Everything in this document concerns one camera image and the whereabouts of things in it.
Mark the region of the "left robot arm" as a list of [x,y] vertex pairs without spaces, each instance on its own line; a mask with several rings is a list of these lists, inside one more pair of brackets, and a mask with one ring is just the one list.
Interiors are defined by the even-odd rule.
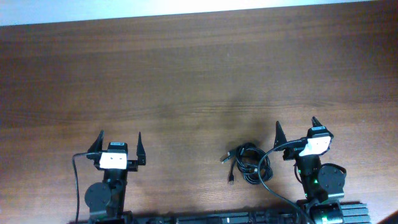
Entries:
[[136,159],[128,159],[128,145],[125,142],[110,142],[103,149],[104,131],[87,151],[86,157],[103,172],[103,180],[88,187],[85,203],[89,207],[89,223],[134,223],[131,211],[124,210],[124,201],[129,172],[137,172],[146,165],[146,152],[142,137],[138,135]]

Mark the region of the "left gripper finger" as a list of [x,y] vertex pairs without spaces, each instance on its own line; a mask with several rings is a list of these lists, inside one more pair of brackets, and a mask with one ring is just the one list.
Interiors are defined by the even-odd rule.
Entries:
[[101,130],[94,143],[89,147],[87,153],[100,152],[103,148],[103,139],[104,139],[104,130]]
[[142,143],[141,132],[139,132],[138,136],[136,156],[139,165],[146,165],[146,152]]

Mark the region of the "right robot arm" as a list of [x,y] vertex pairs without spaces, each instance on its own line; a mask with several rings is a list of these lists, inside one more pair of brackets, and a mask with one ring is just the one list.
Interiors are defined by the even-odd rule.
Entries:
[[275,151],[283,151],[283,160],[295,161],[295,175],[300,179],[305,199],[298,206],[304,222],[343,223],[340,199],[345,196],[346,169],[322,163],[320,157],[330,150],[334,135],[315,117],[307,135],[288,141],[279,122],[275,124]]

